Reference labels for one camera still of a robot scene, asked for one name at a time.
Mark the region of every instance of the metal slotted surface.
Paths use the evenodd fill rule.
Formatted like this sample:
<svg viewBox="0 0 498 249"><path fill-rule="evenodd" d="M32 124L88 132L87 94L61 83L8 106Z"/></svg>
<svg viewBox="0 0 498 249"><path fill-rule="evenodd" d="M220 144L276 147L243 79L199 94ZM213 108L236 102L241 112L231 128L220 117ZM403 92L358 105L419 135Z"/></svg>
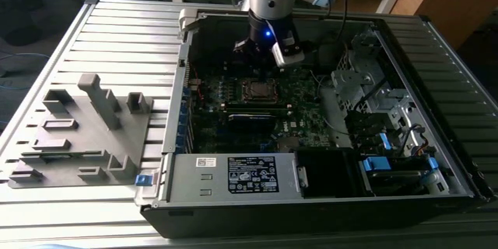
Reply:
<svg viewBox="0 0 498 249"><path fill-rule="evenodd" d="M472 213L442 216L410 229L388 232L173 241L163 239L143 219L133 203L133 186L9 189L5 180L16 167L19 152L29 146L23 141L31 140L36 131L32 125L40 123L41 112L37 111L44 109L40 99L48 89L64 88L81 94L76 87L81 73L99 73L103 88L112 89L116 96L140 91L153 97L140 167L155 169L159 166L180 44L177 17L187 7L233 10L223 5L121 0L100 0L81 8L0 138L0 248L37 244L81 248L185 248L211 244L232 248L251 244L308 246L386 239L400 239L406 244L407 239L423 237L496 233L496 209L487 205ZM498 120L491 114L495 112L492 102L427 23L416 17L368 17L380 17L390 25L467 152L487 182L498 189Z"/></svg>

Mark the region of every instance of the blue connector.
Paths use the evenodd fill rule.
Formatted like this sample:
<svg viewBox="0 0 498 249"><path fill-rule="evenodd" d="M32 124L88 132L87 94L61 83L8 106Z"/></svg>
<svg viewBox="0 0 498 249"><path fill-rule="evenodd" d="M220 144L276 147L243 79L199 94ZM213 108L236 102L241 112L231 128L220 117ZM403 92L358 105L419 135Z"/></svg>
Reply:
<svg viewBox="0 0 498 249"><path fill-rule="evenodd" d="M386 148L386 150L391 150L392 147L391 147L391 144L388 143L387 135L383 132L379 135L380 135L380 139L383 142L383 147Z"/></svg>
<svg viewBox="0 0 498 249"><path fill-rule="evenodd" d="M438 161L435 160L435 158L432 157L428 158L428 165L430 165L430 169L432 170L439 168Z"/></svg>
<svg viewBox="0 0 498 249"><path fill-rule="evenodd" d="M391 170L387 157L367 157L363 160L364 171L386 171Z"/></svg>
<svg viewBox="0 0 498 249"><path fill-rule="evenodd" d="M135 179L135 186L139 186L139 187L152 186L152 175L137 175Z"/></svg>

